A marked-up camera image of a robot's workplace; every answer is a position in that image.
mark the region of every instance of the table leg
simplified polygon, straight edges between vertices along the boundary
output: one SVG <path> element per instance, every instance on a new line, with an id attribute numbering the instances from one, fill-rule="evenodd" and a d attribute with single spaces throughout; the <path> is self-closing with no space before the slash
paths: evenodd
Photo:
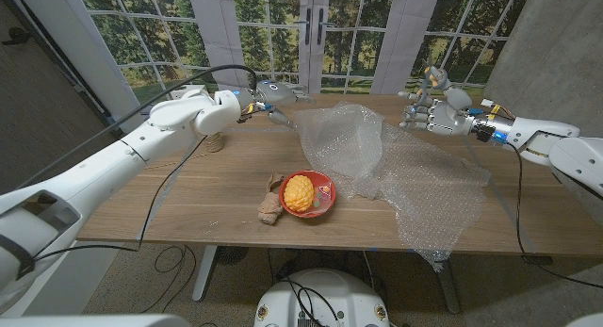
<path id="1" fill-rule="evenodd" d="M 437 278 L 444 292 L 444 300 L 446 301 L 446 308 L 450 314 L 459 314 L 461 312 L 461 305 L 459 304 L 459 298 L 456 295 L 456 288 L 454 287 L 454 280 L 452 279 L 452 270 L 450 269 L 450 263 L 448 260 L 441 261 L 444 267 L 442 271 L 437 273 Z"/>
<path id="2" fill-rule="evenodd" d="M 192 290 L 192 300 L 195 302 L 200 302 L 205 297 L 211 273 L 214 271 L 217 250 L 218 246 L 205 246 L 204 257 L 201 259 L 201 264 L 199 265 L 197 282 L 195 282 L 195 288 Z"/>

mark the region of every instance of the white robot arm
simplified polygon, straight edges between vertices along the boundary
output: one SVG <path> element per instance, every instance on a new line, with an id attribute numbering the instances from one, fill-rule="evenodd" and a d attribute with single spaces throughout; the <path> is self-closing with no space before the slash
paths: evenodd
<path id="1" fill-rule="evenodd" d="M 399 96 L 417 100 L 404 109 L 400 127 L 439 135 L 475 133 L 481 141 L 503 143 L 503 149 L 512 149 L 510 144 L 528 161 L 555 167 L 603 196 L 603 139 L 579 138 L 579 129 L 571 124 L 515 117 L 489 100 L 482 104 L 494 106 L 490 113 L 472 109 L 471 98 L 451 86 L 444 70 L 433 66 L 425 69 L 427 80 L 444 90 L 447 100 L 427 97 L 425 83 L 417 94 L 400 92 Z"/>
<path id="2" fill-rule="evenodd" d="M 96 209 L 147 165 L 186 148 L 198 135 L 213 135 L 266 110 L 273 122 L 295 126 L 274 106 L 313 101 L 297 86 L 261 82 L 256 90 L 217 91 L 212 99 L 191 90 L 162 102 L 124 138 L 66 172 L 0 196 L 0 311 L 25 292 L 69 247 Z"/>

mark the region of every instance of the wire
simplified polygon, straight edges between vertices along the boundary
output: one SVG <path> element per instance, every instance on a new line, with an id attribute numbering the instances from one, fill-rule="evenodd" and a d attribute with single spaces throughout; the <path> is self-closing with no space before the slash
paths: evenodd
<path id="1" fill-rule="evenodd" d="M 144 221 L 144 225 L 142 226 L 142 232 L 140 233 L 140 240 L 139 240 L 139 245 L 136 249 L 134 248 L 127 248 L 127 247 L 120 247 L 120 246 L 111 246 L 111 245 L 87 245 L 87 246 L 75 246 L 75 247 L 69 247 L 69 248 L 64 248 L 58 251 L 54 251 L 51 253 L 46 253 L 44 255 L 38 256 L 36 254 L 36 257 L 34 257 L 33 262 L 34 264 L 46 257 L 50 257 L 59 253 L 65 253 L 65 252 L 70 252 L 70 251 L 76 251 L 76 250 L 80 250 L 80 249 L 87 249 L 87 248 L 107 248 L 107 249 L 116 249 L 116 250 L 121 250 L 121 251 L 127 251 L 127 252 L 138 252 L 140 251 L 140 247 L 142 246 L 142 239 L 144 238 L 144 233 L 146 233 L 147 230 L 147 225 L 149 224 L 149 219 L 151 218 L 151 212 L 153 211 L 153 206 L 155 205 L 155 199 L 157 198 L 157 194 L 159 194 L 159 191 L 161 190 L 161 188 L 163 188 L 163 185 L 166 183 L 166 181 L 168 181 L 168 179 L 170 178 L 170 176 L 172 174 L 174 174 L 180 167 L 182 167 L 185 162 L 188 161 L 188 158 L 199 148 L 199 146 L 201 145 L 201 143 L 204 142 L 206 137 L 203 137 L 201 140 L 199 140 L 199 143 L 197 143 L 197 145 L 195 146 L 195 149 L 193 149 L 190 153 L 188 153 L 188 156 L 186 158 L 182 159 L 182 162 L 180 162 L 178 164 L 178 166 L 176 168 L 173 169 L 173 171 L 171 171 L 168 176 L 166 176 L 163 181 L 161 182 L 161 185 L 159 185 L 159 187 L 157 188 L 157 191 L 155 192 L 155 196 L 153 197 L 153 200 L 151 201 L 151 205 L 149 206 L 149 212 L 147 213 L 147 217 Z"/>
<path id="2" fill-rule="evenodd" d="M 508 117 L 508 116 L 500 115 L 500 114 L 497 114 L 497 113 L 495 114 L 495 113 L 493 113 L 493 112 L 489 113 L 488 115 L 500 116 L 501 118 L 503 118 L 503 119 L 507 119 L 507 120 L 509 120 L 509 121 L 513 121 L 513 120 L 515 120 L 515 118 L 510 118 L 510 117 Z"/>
<path id="3" fill-rule="evenodd" d="M 288 278 L 288 277 L 287 277 L 287 278 L 285 278 L 283 281 L 287 281 L 287 282 L 289 282 L 289 284 L 290 284 L 290 285 L 291 285 L 291 284 L 293 284 L 293 285 L 295 285 L 295 286 L 298 286 L 299 288 L 303 288 L 303 286 L 302 286 L 302 285 L 300 285 L 300 284 L 296 283 L 295 281 L 291 281 L 291 280 L 289 280 L 289 278 Z M 296 294 L 296 292 L 295 292 L 295 288 L 293 288 L 293 285 L 291 285 L 291 289 L 293 289 L 293 293 L 294 293 L 294 294 Z M 308 291 L 307 291 L 307 290 L 305 291 L 305 295 L 308 297 L 308 302 L 310 303 L 310 312 L 312 313 L 312 315 L 314 315 L 314 307 L 312 306 L 312 299 L 310 298 L 310 294 L 308 294 Z"/>
<path id="4" fill-rule="evenodd" d="M 300 295 L 300 293 L 302 292 L 302 290 L 309 290 L 309 291 L 313 292 L 314 294 L 318 295 L 318 297 L 321 300 L 323 300 L 325 303 L 327 303 L 327 306 L 331 310 L 331 313 L 333 313 L 333 317 L 335 318 L 335 322 L 337 322 L 337 326 L 340 326 L 339 318 L 337 317 L 337 314 L 335 313 L 335 310 L 333 309 L 333 307 L 331 306 L 331 304 L 327 301 L 327 299 L 325 299 L 322 295 L 320 295 L 320 293 L 318 293 L 314 289 L 308 288 L 308 287 L 302 287 L 302 288 L 300 288 L 300 290 L 298 290 L 298 296 Z"/>
<path id="5" fill-rule="evenodd" d="M 368 275 L 370 276 L 370 285 L 373 287 L 373 290 L 375 290 L 375 281 L 373 280 L 373 271 L 370 268 L 370 264 L 368 263 L 367 252 L 362 251 L 362 255 L 365 257 L 365 261 L 367 262 Z"/>
<path id="6" fill-rule="evenodd" d="M 207 156 L 207 155 L 208 155 L 208 154 L 199 154 L 199 155 L 191 156 L 191 157 L 189 157 L 189 158 L 188 158 L 188 160 L 187 160 L 187 161 L 190 161 L 191 159 L 195 159 L 195 158 L 197 158 L 197 157 L 203 157 L 203 156 Z M 147 167 L 147 168 L 145 168 L 144 170 L 145 170 L 145 171 L 148 171 L 148 170 L 151 170 L 151 169 L 157 169 L 157 168 L 168 167 L 168 166 L 174 165 L 174 164 L 176 164 L 176 163 L 178 163 L 178 162 L 170 162 L 170 163 L 166 163 L 166 164 L 163 164 L 163 165 L 160 165 L 160 166 L 152 166 L 152 167 Z"/>
<path id="7" fill-rule="evenodd" d="M 291 289 L 293 290 L 293 294 L 295 294 L 295 297 L 298 299 L 298 303 L 300 304 L 300 308 L 301 310 L 303 310 L 303 312 L 308 316 L 308 318 L 310 318 L 310 320 L 312 320 L 312 322 L 314 322 L 318 327 L 325 327 L 324 325 L 322 325 L 320 322 L 318 322 L 318 320 L 316 320 L 316 318 L 314 318 L 314 311 L 312 313 L 308 312 L 308 309 L 305 307 L 305 305 L 302 302 L 302 299 L 300 299 L 300 293 L 302 292 L 302 290 L 305 291 L 306 295 L 308 295 L 308 300 L 310 301 L 310 305 L 312 305 L 312 300 L 310 300 L 310 295 L 308 294 L 308 290 L 313 292 L 314 294 L 316 294 L 321 300 L 323 300 L 327 306 L 329 307 L 329 309 L 331 310 L 331 313 L 333 314 L 333 317 L 335 319 L 335 322 L 337 323 L 337 326 L 341 326 L 341 322 L 339 321 L 339 318 L 337 317 L 337 314 L 335 313 L 333 307 L 331 306 L 331 304 L 327 301 L 327 299 L 325 299 L 320 293 L 318 293 L 317 291 L 315 291 L 312 288 L 306 287 L 306 286 L 302 286 L 296 282 L 293 282 L 291 280 L 289 280 L 289 278 L 285 278 L 283 281 L 287 281 L 289 282 L 289 284 L 291 285 Z M 295 284 L 296 286 L 299 286 L 300 289 L 296 292 L 295 288 L 293 287 L 293 284 Z"/>
<path id="8" fill-rule="evenodd" d="M 177 249 L 180 252 L 180 259 L 169 269 L 167 270 L 160 270 L 159 267 L 157 266 L 157 261 L 159 260 L 159 258 L 161 257 L 161 255 L 169 250 L 173 250 L 173 249 Z M 166 309 L 168 309 L 168 306 L 170 305 L 170 303 L 178 296 L 178 294 L 180 294 L 184 288 L 188 285 L 188 282 L 190 282 L 190 279 L 192 278 L 192 275 L 195 272 L 195 269 L 197 268 L 197 256 L 195 255 L 195 253 L 190 249 L 190 247 L 188 247 L 187 245 L 185 245 L 185 248 L 180 248 L 178 246 L 171 246 L 168 247 L 166 249 L 164 249 L 163 251 L 161 251 L 161 253 L 159 253 L 159 255 L 157 256 L 157 258 L 155 259 L 155 271 L 160 272 L 160 273 L 167 273 L 170 272 L 172 270 L 174 270 L 176 267 L 178 267 L 178 270 L 176 271 L 176 273 L 173 275 L 173 278 L 171 279 L 170 284 L 168 285 L 168 287 L 166 288 L 166 290 L 164 290 L 164 292 L 161 294 L 161 296 L 153 303 L 151 304 L 149 307 L 147 307 L 146 309 L 142 310 L 140 313 L 146 313 L 149 310 L 151 310 L 151 308 L 155 307 L 160 301 L 161 299 L 163 299 L 163 297 L 166 296 L 166 294 L 168 294 L 168 291 L 170 290 L 171 286 L 174 284 L 174 282 L 176 281 L 176 279 L 178 278 L 178 275 L 180 274 L 180 271 L 182 270 L 182 268 L 185 265 L 185 261 L 186 261 L 186 256 L 187 256 L 187 251 L 189 251 L 192 254 L 193 257 L 193 268 L 190 271 L 190 274 L 188 275 L 187 280 L 184 282 L 184 284 L 180 287 L 180 289 L 178 289 L 178 291 L 168 300 L 168 303 L 166 303 L 166 305 L 163 307 L 163 309 L 161 310 L 161 313 L 165 313 Z"/>
<path id="9" fill-rule="evenodd" d="M 188 283 L 190 282 L 190 279 L 192 279 L 192 276 L 195 274 L 195 269 L 197 268 L 197 256 L 195 256 L 195 253 L 190 249 L 190 247 L 188 247 L 187 245 L 185 245 L 185 248 L 192 254 L 192 259 L 193 259 L 193 267 L 192 270 L 190 271 L 190 274 L 188 275 L 187 280 L 184 282 L 184 284 L 180 287 L 180 289 L 178 289 L 178 291 L 176 292 L 176 294 L 174 294 L 170 300 L 168 301 L 168 303 L 166 303 L 165 307 L 163 307 L 163 310 L 161 311 L 161 313 L 165 313 L 166 309 L 168 309 L 168 306 L 170 305 L 170 303 L 176 299 L 176 297 L 182 293 L 183 290 L 185 290 L 185 288 L 187 287 Z"/>
<path id="10" fill-rule="evenodd" d="M 266 249 L 266 255 L 268 256 L 268 267 L 270 268 L 270 282 L 274 285 L 274 271 L 272 270 L 272 258 L 270 257 L 270 248 Z"/>
<path id="11" fill-rule="evenodd" d="M 207 74 L 211 74 L 213 72 L 217 72 L 217 71 L 221 71 L 221 70 L 226 70 L 226 69 L 241 69 L 241 70 L 247 71 L 252 76 L 252 81 L 250 82 L 250 89 L 251 90 L 255 90 L 255 88 L 257 87 L 257 76 L 255 75 L 255 72 L 251 68 L 248 68 L 248 67 L 243 66 L 243 65 L 238 65 L 238 64 L 221 65 L 221 66 L 209 68 L 209 69 L 207 69 L 205 71 L 202 71 L 200 73 L 194 74 L 193 76 L 191 76 L 191 77 L 189 77 L 189 78 L 187 78 L 187 79 L 185 79 L 185 80 L 183 80 L 183 81 L 181 81 L 181 82 L 173 85 L 172 87 L 167 88 L 166 90 L 161 91 L 160 93 L 158 93 L 157 95 L 155 95 L 150 100 L 144 102 L 140 106 L 137 106 L 134 110 L 132 110 L 129 113 L 125 114 L 123 117 L 121 117 L 119 120 L 117 120 L 116 122 L 114 122 L 112 125 L 110 125 L 107 128 L 101 130 L 100 132 L 98 132 L 97 134 L 95 134 L 93 137 L 91 137 L 91 138 L 85 140 L 84 142 L 80 143 L 78 146 L 76 146 L 75 148 L 73 148 L 70 152 L 68 152 L 67 154 L 61 156 L 59 159 L 57 159 L 55 162 L 51 163 L 50 165 L 48 165 L 47 167 L 45 167 L 41 171 L 36 172 L 33 176 L 31 176 L 30 178 L 28 178 L 27 180 L 25 180 L 21 185 L 19 185 L 15 190 L 17 190 L 19 188 L 23 188 L 25 186 L 29 186 L 32 182 L 36 181 L 38 178 L 40 178 L 43 175 L 45 175 L 46 173 L 48 173 L 50 170 L 52 170 L 58 164 L 60 164 L 60 163 L 64 162 L 65 160 L 67 160 L 73 154 L 75 154 L 76 152 L 80 151 L 83 147 L 85 147 L 86 145 L 90 144 L 95 139 L 100 138 L 102 135 L 110 133 L 113 129 L 118 128 L 120 124 L 126 122 L 131 117 L 133 117 L 134 115 L 140 113 L 140 111 L 142 109 L 144 109 L 145 107 L 149 106 L 153 102 L 159 100 L 161 97 L 163 97 L 163 96 L 167 95 L 168 93 L 170 93 L 170 92 L 172 92 L 172 91 L 174 91 L 174 90 L 176 90 L 176 89 L 184 86 L 186 83 L 191 82 L 192 80 L 194 80 L 196 78 L 202 77 L 202 76 L 207 75 Z"/>
<path id="12" fill-rule="evenodd" d="M 513 115 L 513 113 L 512 113 L 511 111 L 509 111 L 509 109 L 507 109 L 507 108 L 506 108 L 506 107 L 504 107 L 504 106 L 500 106 L 500 108 L 501 108 L 502 110 L 504 110 L 504 111 L 507 113 L 507 115 L 509 115 L 511 118 L 515 119 L 515 115 Z"/>
<path id="13" fill-rule="evenodd" d="M 582 280 L 578 280 L 578 279 L 574 279 L 565 275 L 561 275 L 557 272 L 554 272 L 552 270 L 548 270 L 547 268 L 543 267 L 542 265 L 537 264 L 533 259 L 531 259 L 531 257 L 526 253 L 526 250 L 524 249 L 524 245 L 521 242 L 521 235 L 519 234 L 519 208 L 521 206 L 521 182 L 523 179 L 523 161 L 521 159 L 521 155 L 519 154 L 519 151 L 517 150 L 517 148 L 515 148 L 514 145 L 512 145 L 511 143 L 507 142 L 506 144 L 510 145 L 513 150 L 515 150 L 515 153 L 517 154 L 517 159 L 519 160 L 519 182 L 518 182 L 518 186 L 517 186 L 517 213 L 515 215 L 515 230 L 517 233 L 517 242 L 519 243 L 519 249 L 521 250 L 521 258 L 528 264 L 533 265 L 538 267 L 541 270 L 544 270 L 545 272 L 553 275 L 553 276 L 557 276 L 563 280 L 567 280 L 567 281 L 571 281 L 577 284 L 581 284 L 581 285 L 585 285 L 585 286 L 592 286 L 592 287 L 596 287 L 596 288 L 602 288 L 603 289 L 603 285 L 599 285 L 599 284 L 594 284 L 594 283 L 590 283 L 587 281 L 582 281 Z"/>
<path id="14" fill-rule="evenodd" d="M 301 310 L 303 310 L 303 312 L 308 316 L 308 318 L 310 318 L 310 320 L 312 320 L 312 322 L 314 322 L 317 325 L 317 327 L 325 327 L 320 322 L 318 322 L 318 320 L 316 318 L 314 318 L 314 309 L 311 308 L 312 312 L 308 312 L 308 309 L 303 304 L 302 299 L 300 299 L 300 293 L 295 291 L 293 284 L 297 285 L 300 288 L 300 291 L 303 288 L 303 286 L 296 282 L 289 280 L 288 277 L 286 277 L 283 281 L 289 282 L 289 285 L 291 286 L 291 290 L 293 290 L 293 295 L 295 295 L 295 297 L 298 299 L 298 304 L 300 305 Z M 310 299 L 310 294 L 308 294 L 307 291 L 305 292 L 305 294 L 308 296 L 308 301 L 310 302 L 310 306 L 312 306 L 312 299 Z"/>
<path id="15" fill-rule="evenodd" d="M 180 252 L 180 259 L 178 259 L 178 261 L 176 261 L 176 263 L 172 267 L 168 268 L 167 270 L 160 270 L 159 267 L 157 266 L 157 261 L 159 261 L 159 258 L 161 257 L 161 255 L 163 255 L 165 252 L 171 251 L 173 249 L 176 249 L 176 250 L 178 250 Z M 180 270 L 182 270 L 182 267 L 184 265 L 185 253 L 186 253 L 186 250 L 183 250 L 182 248 L 180 248 L 178 246 L 170 246 L 170 247 L 164 249 L 163 251 L 161 251 L 159 253 L 159 255 L 155 259 L 155 263 L 154 263 L 154 267 L 155 267 L 155 271 L 156 272 L 167 273 L 167 272 L 170 272 L 170 271 L 174 270 L 176 267 L 178 267 L 178 270 L 173 275 L 173 278 L 171 279 L 170 284 L 168 285 L 168 287 L 166 288 L 166 290 L 161 294 L 161 296 L 155 302 L 153 302 L 153 304 L 151 304 L 149 307 L 147 307 L 146 309 L 143 309 L 142 311 L 140 311 L 141 314 L 142 313 L 146 313 L 149 310 L 151 310 L 151 308 L 155 307 L 155 305 L 158 304 L 161 301 L 161 299 L 163 299 L 163 297 L 166 296 L 166 294 L 168 294 L 168 290 L 170 290 L 171 286 L 173 285 L 173 283 L 176 281 L 176 278 L 180 274 Z"/>

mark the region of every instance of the bubble wrap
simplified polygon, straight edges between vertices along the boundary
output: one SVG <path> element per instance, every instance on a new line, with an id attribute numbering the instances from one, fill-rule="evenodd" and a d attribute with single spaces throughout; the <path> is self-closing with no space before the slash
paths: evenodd
<path id="1" fill-rule="evenodd" d="M 383 123 L 365 106 L 295 113 L 301 147 L 312 168 L 337 192 L 387 201 L 399 238 L 439 271 L 463 230 L 480 216 L 490 172 Z"/>

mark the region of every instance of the white robot body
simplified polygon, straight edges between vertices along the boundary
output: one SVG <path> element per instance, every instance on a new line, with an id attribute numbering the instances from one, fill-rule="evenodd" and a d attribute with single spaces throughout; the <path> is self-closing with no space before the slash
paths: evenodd
<path id="1" fill-rule="evenodd" d="M 302 270 L 289 276 L 291 282 L 314 289 L 331 305 L 339 322 L 327 304 L 315 293 L 308 291 L 314 318 L 325 326 L 386 327 L 389 319 L 379 295 L 364 282 L 338 270 Z M 264 294 L 255 313 L 255 327 L 315 326 L 303 312 L 291 288 L 300 288 L 287 281 L 274 285 Z M 310 310 L 310 301 L 303 290 L 300 299 Z"/>

